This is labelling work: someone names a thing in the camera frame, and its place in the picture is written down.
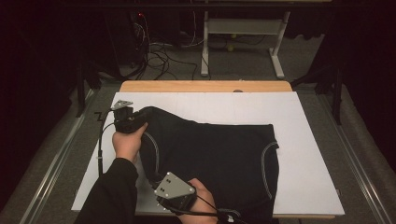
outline fingers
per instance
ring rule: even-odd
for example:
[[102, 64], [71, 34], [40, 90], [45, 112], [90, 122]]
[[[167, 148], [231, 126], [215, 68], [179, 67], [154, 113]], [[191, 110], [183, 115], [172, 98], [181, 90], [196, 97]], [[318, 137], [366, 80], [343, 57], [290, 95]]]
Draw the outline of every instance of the fingers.
[[136, 132], [134, 132], [134, 134], [136, 134], [137, 136], [142, 136], [143, 133], [145, 132], [145, 130], [147, 129], [149, 125], [147, 123], [145, 123], [142, 127], [140, 127]]
[[206, 187], [204, 186], [204, 184], [203, 184], [201, 181], [199, 181], [197, 178], [194, 178], [194, 179], [190, 180], [189, 182], [190, 182], [193, 186], [195, 186], [196, 188], [198, 188], [198, 189], [205, 189], [205, 190], [207, 190]]

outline human hand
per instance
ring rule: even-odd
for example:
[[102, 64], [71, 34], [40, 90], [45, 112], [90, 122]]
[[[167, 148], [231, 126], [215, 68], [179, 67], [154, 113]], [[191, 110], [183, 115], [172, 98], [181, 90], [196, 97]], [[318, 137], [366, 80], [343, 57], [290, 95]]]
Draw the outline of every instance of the human hand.
[[[212, 193], [204, 186], [201, 181], [194, 178], [189, 181], [197, 190], [197, 195], [203, 198], [208, 203], [216, 207], [215, 200], [213, 199]], [[197, 198], [195, 204], [192, 206], [192, 212], [205, 212], [205, 213], [216, 213], [216, 209], [211, 207], [209, 204], [204, 202], [202, 199]], [[217, 217], [203, 217], [203, 216], [191, 216], [182, 215], [178, 217], [183, 224], [216, 224], [218, 222]]]
[[116, 158], [124, 158], [133, 164], [136, 162], [136, 155], [142, 145], [142, 135], [148, 124], [145, 123], [134, 133], [113, 133], [113, 146], [116, 151]]

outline dark background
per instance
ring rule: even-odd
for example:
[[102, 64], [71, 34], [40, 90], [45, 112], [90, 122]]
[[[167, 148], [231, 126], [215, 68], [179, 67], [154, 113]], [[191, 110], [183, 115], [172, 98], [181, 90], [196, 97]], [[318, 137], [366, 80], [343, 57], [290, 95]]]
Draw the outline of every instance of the dark background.
[[[369, 132], [396, 170], [396, 161], [391, 157], [396, 136], [396, 34], [392, 28], [396, 20], [390, 8], [387, 2], [381, 2], [364, 12], [291, 13], [286, 37], [304, 35], [309, 39], [326, 34], [311, 71], [329, 63], [342, 71], [344, 83]], [[176, 46], [180, 30], [193, 33], [190, 13], [143, 13], [150, 34]], [[241, 18], [279, 14], [211, 13], [216, 17], [231, 13]], [[196, 20], [197, 34], [201, 35], [203, 13], [197, 12]], [[0, 97], [4, 121], [1, 208], [47, 134], [70, 106], [69, 94], [76, 87], [80, 63], [84, 78], [93, 88], [99, 88], [98, 71], [122, 78], [119, 65], [138, 58], [130, 25], [130, 14], [125, 12], [71, 13], [60, 2], [50, 0], [0, 3]], [[332, 74], [309, 81], [332, 83]]]

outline black curtain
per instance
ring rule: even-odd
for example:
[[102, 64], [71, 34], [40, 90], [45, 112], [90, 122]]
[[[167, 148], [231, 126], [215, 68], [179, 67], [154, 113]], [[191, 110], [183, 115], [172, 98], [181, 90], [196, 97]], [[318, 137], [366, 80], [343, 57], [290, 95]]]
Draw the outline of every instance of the black curtain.
[[0, 3], [0, 209], [71, 104], [78, 57], [68, 28], [51, 1]]
[[306, 82], [330, 90], [336, 71], [375, 143], [396, 171], [396, 16], [389, 1], [338, 11], [310, 67]]

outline white shelf leg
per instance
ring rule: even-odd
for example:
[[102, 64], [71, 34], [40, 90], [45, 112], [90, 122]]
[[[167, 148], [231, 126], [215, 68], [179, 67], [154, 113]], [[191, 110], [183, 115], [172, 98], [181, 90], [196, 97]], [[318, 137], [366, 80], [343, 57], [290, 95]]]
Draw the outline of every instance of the white shelf leg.
[[283, 17], [283, 21], [279, 26], [279, 32], [277, 34], [276, 46], [274, 48], [270, 48], [269, 52], [271, 55], [271, 60], [273, 62], [273, 66], [275, 68], [276, 77], [279, 79], [284, 79], [285, 74], [283, 74], [282, 67], [280, 66], [279, 58], [277, 57], [277, 53], [279, 52], [280, 44], [282, 43], [283, 35], [285, 34], [286, 27], [288, 25], [290, 12], [285, 12]]
[[205, 12], [205, 21], [204, 21], [204, 48], [202, 50], [202, 59], [201, 59], [201, 77], [207, 77], [209, 75], [209, 49], [207, 47], [207, 20], [208, 20], [208, 12]]

